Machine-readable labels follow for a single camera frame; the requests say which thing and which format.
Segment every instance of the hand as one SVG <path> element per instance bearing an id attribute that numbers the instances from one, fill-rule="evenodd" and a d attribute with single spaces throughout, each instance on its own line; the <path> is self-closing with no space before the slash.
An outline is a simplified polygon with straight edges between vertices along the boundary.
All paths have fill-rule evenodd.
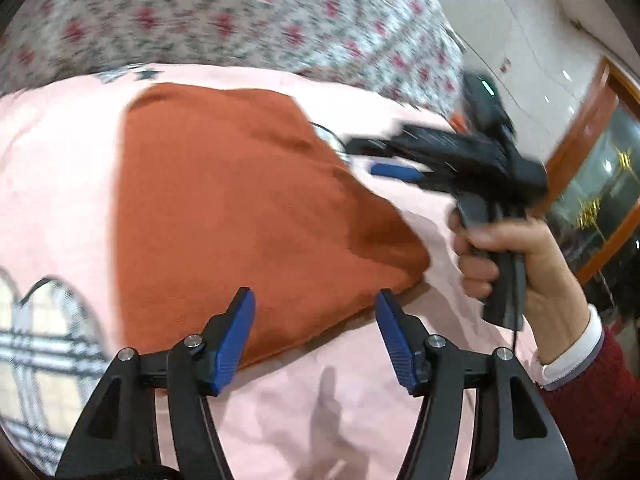
<path id="1" fill-rule="evenodd" d="M 587 300 L 543 221 L 505 219 L 466 230 L 454 211 L 449 227 L 456 234 L 453 249 L 460 256 L 462 286 L 472 298 L 487 298 L 499 274 L 491 260 L 471 254 L 472 246 L 524 254 L 528 279 L 525 316 L 542 364 L 555 361 L 578 340 L 589 323 Z"/>

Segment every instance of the red sweater sleeve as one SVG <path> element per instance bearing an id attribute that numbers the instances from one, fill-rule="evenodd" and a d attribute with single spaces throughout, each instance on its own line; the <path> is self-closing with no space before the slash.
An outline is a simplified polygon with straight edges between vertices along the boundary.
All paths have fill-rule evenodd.
<path id="1" fill-rule="evenodd" d="M 640 383 L 625 368 L 622 350 L 605 329 L 595 361 L 579 376 L 542 397 L 567 444 L 580 480 L 628 431 L 640 426 Z"/>

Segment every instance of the pink fabric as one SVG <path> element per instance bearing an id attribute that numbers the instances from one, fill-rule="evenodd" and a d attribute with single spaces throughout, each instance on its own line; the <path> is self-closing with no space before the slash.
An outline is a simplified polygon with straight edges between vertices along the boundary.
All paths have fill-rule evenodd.
<path id="1" fill-rule="evenodd" d="M 267 88 L 291 95 L 313 122 L 337 135 L 385 136 L 397 120 L 448 128 L 443 118 L 376 94 L 287 73 L 251 68 L 162 66 L 158 82 L 211 88 Z M 111 221 L 118 173 L 120 118 L 150 84 L 129 73 L 102 85 L 92 76 L 64 80 L 0 100 L 0 266 L 28 290 L 47 274 L 76 288 L 97 316 L 110 356 L 120 346 L 114 307 Z M 446 216 L 452 199 L 371 176 L 369 161 L 353 172 L 390 200 L 430 250 L 432 288 L 406 310 L 461 348 L 490 352 L 510 335 L 479 317 L 467 298 L 450 249 Z M 529 366 L 527 326 L 518 356 Z M 453 479 L 463 479 L 473 424 L 467 394 Z M 163 459 L 175 465 L 166 404 L 159 399 Z M 241 479 L 394 478 L 411 437 L 420 400 L 396 381 L 370 317 L 353 321 L 319 348 L 302 348 L 238 374 L 210 400 L 220 437 Z"/>

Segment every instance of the wrist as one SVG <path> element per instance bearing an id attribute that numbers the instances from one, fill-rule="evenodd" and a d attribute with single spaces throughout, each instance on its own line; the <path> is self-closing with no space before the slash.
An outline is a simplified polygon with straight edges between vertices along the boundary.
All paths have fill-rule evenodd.
<path id="1" fill-rule="evenodd" d="M 591 314 L 583 294 L 577 298 L 540 300 L 537 308 L 527 309 L 527 321 L 538 346 L 540 363 L 548 365 L 580 339 Z"/>

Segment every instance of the floral fabric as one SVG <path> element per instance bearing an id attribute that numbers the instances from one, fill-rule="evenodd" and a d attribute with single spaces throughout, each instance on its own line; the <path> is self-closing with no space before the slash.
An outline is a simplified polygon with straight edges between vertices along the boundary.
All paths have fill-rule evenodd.
<path id="1" fill-rule="evenodd" d="M 284 70 L 445 117 L 462 79 L 438 0 L 26 0 L 0 39 L 0 94 L 150 62 Z"/>

